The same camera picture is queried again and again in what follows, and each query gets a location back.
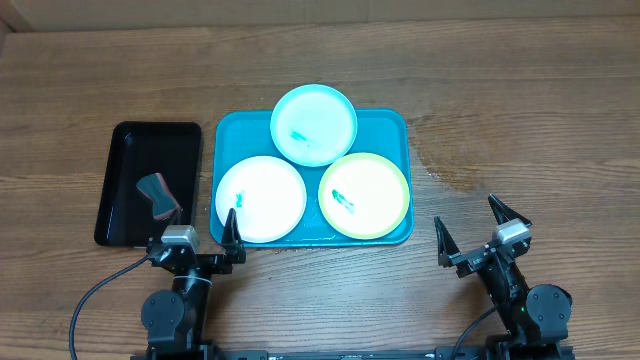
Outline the light blue plate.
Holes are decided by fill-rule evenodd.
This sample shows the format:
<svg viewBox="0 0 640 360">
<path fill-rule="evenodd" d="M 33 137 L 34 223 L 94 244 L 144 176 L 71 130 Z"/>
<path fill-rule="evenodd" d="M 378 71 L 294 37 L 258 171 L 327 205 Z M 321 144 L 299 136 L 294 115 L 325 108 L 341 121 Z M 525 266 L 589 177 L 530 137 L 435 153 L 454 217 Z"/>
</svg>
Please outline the light blue plate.
<svg viewBox="0 0 640 360">
<path fill-rule="evenodd" d="M 301 166 L 335 162 L 350 150 L 357 132 L 358 118 L 350 100 L 322 84 L 288 91 L 271 114 L 274 145 L 285 158 Z"/>
</svg>

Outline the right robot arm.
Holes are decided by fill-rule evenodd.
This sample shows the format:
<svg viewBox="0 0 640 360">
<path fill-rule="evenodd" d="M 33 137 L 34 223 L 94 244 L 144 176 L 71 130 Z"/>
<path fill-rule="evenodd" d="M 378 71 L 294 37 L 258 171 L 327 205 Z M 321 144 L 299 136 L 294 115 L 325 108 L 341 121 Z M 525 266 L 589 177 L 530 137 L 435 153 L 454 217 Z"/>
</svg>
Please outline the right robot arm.
<svg viewBox="0 0 640 360">
<path fill-rule="evenodd" d="M 571 295 L 553 284 L 529 286 L 516 264 L 530 249 L 531 221 L 493 194 L 488 202 L 497 222 L 492 239 L 468 253 L 460 251 L 442 220 L 434 218 L 438 264 L 454 267 L 460 278 L 478 275 L 492 303 L 442 354 L 450 359 L 573 359 L 573 348 L 561 345 L 568 338 Z M 489 336 L 482 347 L 464 348 L 467 336 L 494 313 L 506 333 Z"/>
</svg>

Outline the pink plate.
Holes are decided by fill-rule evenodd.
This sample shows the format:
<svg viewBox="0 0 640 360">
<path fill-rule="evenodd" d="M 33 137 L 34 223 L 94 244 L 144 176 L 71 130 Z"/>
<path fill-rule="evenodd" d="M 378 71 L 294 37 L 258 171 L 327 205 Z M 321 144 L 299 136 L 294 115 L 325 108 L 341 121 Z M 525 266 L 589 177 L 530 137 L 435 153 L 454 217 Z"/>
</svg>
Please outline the pink plate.
<svg viewBox="0 0 640 360">
<path fill-rule="evenodd" d="M 273 156 L 254 156 L 232 166 L 215 194 L 218 219 L 236 213 L 241 238 L 253 244 L 276 241 L 300 222 L 307 191 L 300 173 Z"/>
</svg>

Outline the yellow-green plate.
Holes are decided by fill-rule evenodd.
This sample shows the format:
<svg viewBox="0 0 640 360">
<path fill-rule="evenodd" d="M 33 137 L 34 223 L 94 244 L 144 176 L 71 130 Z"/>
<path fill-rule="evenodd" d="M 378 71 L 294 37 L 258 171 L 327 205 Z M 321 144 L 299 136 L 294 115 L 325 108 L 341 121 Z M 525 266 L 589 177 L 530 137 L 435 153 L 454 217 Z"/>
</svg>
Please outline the yellow-green plate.
<svg viewBox="0 0 640 360">
<path fill-rule="evenodd" d="M 400 168 L 374 153 L 354 153 L 330 165 L 318 188 L 320 210 L 337 232 L 373 240 L 394 231 L 409 211 L 408 180 Z"/>
</svg>

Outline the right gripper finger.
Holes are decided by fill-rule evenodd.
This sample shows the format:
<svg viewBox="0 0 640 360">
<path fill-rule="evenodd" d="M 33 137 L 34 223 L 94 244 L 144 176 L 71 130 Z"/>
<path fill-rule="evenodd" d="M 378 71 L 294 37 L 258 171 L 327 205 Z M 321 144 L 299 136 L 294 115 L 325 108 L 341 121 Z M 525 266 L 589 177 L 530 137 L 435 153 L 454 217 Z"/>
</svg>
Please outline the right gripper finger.
<svg viewBox="0 0 640 360">
<path fill-rule="evenodd" d="M 453 259 L 460 255 L 460 250 L 439 216 L 434 217 L 434 226 L 437 237 L 438 264 L 442 267 L 452 267 L 454 265 Z"/>
<path fill-rule="evenodd" d="M 488 202 L 498 225 L 505 224 L 511 220 L 520 220 L 525 226 L 530 227 L 532 222 L 503 203 L 495 194 L 488 196 Z"/>
</svg>

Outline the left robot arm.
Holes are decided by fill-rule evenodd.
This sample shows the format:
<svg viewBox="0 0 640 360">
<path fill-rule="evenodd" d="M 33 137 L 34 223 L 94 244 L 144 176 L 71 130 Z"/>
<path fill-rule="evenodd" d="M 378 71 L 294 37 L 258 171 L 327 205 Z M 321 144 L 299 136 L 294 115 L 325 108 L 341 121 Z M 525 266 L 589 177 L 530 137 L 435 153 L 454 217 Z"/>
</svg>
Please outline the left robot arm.
<svg viewBox="0 0 640 360">
<path fill-rule="evenodd" d="M 152 293 L 141 309 L 147 330 L 147 359 L 222 359 L 222 350 L 203 338 L 212 277 L 227 275 L 246 262 L 236 211 L 224 225 L 222 253 L 200 254 L 191 225 L 170 225 L 150 242 L 147 258 L 154 267 L 173 274 L 172 287 Z"/>
</svg>

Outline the black and red sponge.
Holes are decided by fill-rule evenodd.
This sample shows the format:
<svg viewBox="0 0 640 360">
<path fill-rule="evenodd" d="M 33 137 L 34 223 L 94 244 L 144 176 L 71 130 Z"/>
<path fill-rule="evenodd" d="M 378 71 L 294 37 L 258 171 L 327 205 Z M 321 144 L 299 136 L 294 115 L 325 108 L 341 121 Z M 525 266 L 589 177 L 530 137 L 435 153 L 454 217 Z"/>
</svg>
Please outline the black and red sponge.
<svg viewBox="0 0 640 360">
<path fill-rule="evenodd" d="M 157 220 L 173 218 L 177 220 L 182 207 L 169 190 L 161 173 L 153 173 L 142 177 L 136 183 L 137 190 L 151 203 L 152 217 Z"/>
</svg>

